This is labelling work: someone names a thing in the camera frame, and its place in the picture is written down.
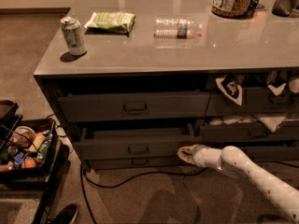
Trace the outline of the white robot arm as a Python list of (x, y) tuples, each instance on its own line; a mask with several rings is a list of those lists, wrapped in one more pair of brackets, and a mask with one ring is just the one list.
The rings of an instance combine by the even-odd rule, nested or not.
[(187, 163), (212, 168), (233, 178), (244, 177), (293, 224), (299, 224), (299, 191), (252, 161), (240, 148), (223, 149), (195, 144), (181, 147), (178, 156)]

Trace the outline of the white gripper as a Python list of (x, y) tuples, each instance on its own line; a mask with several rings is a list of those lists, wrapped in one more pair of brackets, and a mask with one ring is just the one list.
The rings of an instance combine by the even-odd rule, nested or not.
[(192, 145), (181, 147), (178, 156), (189, 164), (198, 167), (211, 167), (210, 147), (204, 145)]

